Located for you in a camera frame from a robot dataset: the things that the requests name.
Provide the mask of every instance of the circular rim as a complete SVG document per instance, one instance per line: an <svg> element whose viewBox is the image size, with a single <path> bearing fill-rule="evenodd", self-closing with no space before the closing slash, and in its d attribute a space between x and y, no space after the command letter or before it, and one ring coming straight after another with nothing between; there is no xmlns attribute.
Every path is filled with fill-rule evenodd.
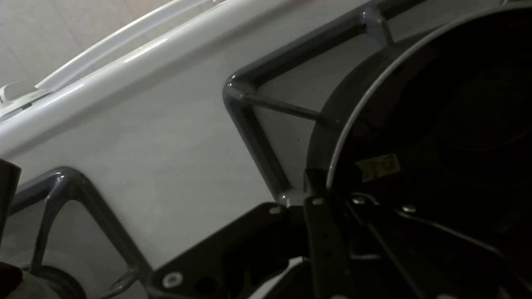
<svg viewBox="0 0 532 299"><path fill-rule="evenodd" d="M327 177L327 187L332 189L333 182L335 182L335 174L337 174L337 167L340 162L340 155L343 152L343 147L347 144L348 134L352 132L355 121L358 119L358 116L361 114L361 111L365 109L366 102L373 97L373 94L378 91L378 87L408 59L411 57L415 52L418 52L420 49L423 49L426 44L430 44L431 41L435 41L436 37L450 32L455 28L460 28L470 21L476 21L480 18L485 16L491 16L491 14L498 14L503 11L513 11L513 9L523 9L523 8L532 8L531 3L513 3L513 4L504 4L504 6L498 6L498 8L491 8L488 11L481 11L476 14L468 14L455 23L445 24L431 32L428 32L426 36L423 36L420 41L416 41L413 46L410 46L405 52L401 52L380 76L376 81L371 82L371 86L366 89L365 96L361 97L361 101L355 106L353 112L350 114L338 140L333 150L333 157L330 160L330 169L328 169L328 177Z"/></svg>

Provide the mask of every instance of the curved white edge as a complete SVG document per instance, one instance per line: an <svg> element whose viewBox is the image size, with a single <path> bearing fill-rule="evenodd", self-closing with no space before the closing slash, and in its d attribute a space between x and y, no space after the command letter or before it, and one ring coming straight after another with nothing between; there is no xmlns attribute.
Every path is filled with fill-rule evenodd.
<svg viewBox="0 0 532 299"><path fill-rule="evenodd" d="M383 72L381 76L368 87L368 91L365 92L365 96L361 97L361 101L356 104L356 107L353 109L352 116L347 121L347 126L343 127L340 139L335 145L335 152L330 162L330 170L328 170L328 179L327 179L327 187L332 189L333 182L335 182L335 172L337 172L337 165L342 155L342 150L345 147L345 142L350 135L350 131L355 124L355 121L358 119L358 116L361 114L361 111L365 109L366 102L373 97L373 94L376 92L376 89L383 84L385 79L388 79L408 57L411 57L416 51L420 51L421 47L425 47L426 44L430 44L431 41L435 41L436 37L443 36L445 32L463 26L473 19L483 18L483 16L489 16L489 14L496 14L501 11L511 11L511 9L519 9L519 8L532 8L531 3L506 3L503 6L496 6L496 8L489 8L486 11L481 13L475 13L475 14L466 14L458 21L453 21L450 24L445 24L438 29L435 29L433 32L426 34L423 39L420 39L418 42L415 42L411 47L408 47L400 57L396 57Z"/></svg>
<svg viewBox="0 0 532 299"><path fill-rule="evenodd" d="M0 140L0 155L11 157L22 144L44 135L49 129L61 126L72 116L109 99L119 89L135 84L154 71L195 52L195 49L209 44L210 39L232 32L285 4L288 4L287 0L225 1L217 9L199 14L147 46L42 97L32 107L0 122L0 139L6 139Z"/></svg>
<svg viewBox="0 0 532 299"><path fill-rule="evenodd" d="M182 14L192 13L205 4L219 4L220 0L175 0L170 1L142 18L132 21L130 24L120 28L102 41L95 42L89 49L82 51L79 56L61 66L57 71L44 77L36 84L37 89L54 92L62 86L77 79L84 71L90 69L95 62L102 61L109 54L115 52L122 46L132 42L139 36L149 32L150 29L169 23Z"/></svg>

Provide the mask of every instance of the wall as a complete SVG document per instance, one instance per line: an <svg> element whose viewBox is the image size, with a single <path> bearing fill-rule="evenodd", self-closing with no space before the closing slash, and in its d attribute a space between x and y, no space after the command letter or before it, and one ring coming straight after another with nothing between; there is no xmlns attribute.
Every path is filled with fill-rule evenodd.
<svg viewBox="0 0 532 299"><path fill-rule="evenodd" d="M0 0L0 86L37 81L170 0Z"/></svg>

